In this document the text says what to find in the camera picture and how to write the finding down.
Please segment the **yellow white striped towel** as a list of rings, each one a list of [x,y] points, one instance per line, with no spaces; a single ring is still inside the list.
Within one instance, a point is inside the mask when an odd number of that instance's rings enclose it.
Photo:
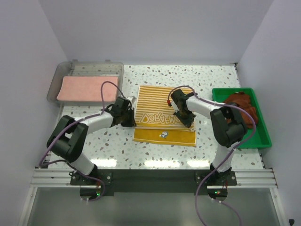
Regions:
[[[167,104],[172,87],[139,87],[135,109],[135,142],[158,145],[196,146],[197,135],[194,124],[185,127]]]

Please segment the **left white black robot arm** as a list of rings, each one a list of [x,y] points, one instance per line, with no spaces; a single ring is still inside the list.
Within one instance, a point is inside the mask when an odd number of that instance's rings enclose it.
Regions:
[[[87,185],[94,184],[100,176],[97,166],[83,154],[86,136],[119,124],[122,127],[135,127],[134,102],[134,96],[118,97],[115,103],[99,113],[80,119],[63,116],[47,142],[47,150],[81,173],[81,179]]]

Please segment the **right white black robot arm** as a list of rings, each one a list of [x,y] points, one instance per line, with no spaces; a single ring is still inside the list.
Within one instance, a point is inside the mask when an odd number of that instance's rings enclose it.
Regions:
[[[212,124],[214,138],[218,143],[210,172],[198,180],[201,186],[206,182],[220,185],[232,170],[235,149],[247,133],[247,126],[236,104],[222,104],[199,99],[195,92],[185,94],[181,89],[174,89],[167,98],[167,104],[174,109],[174,115],[187,128],[190,128],[196,113],[207,117]]]

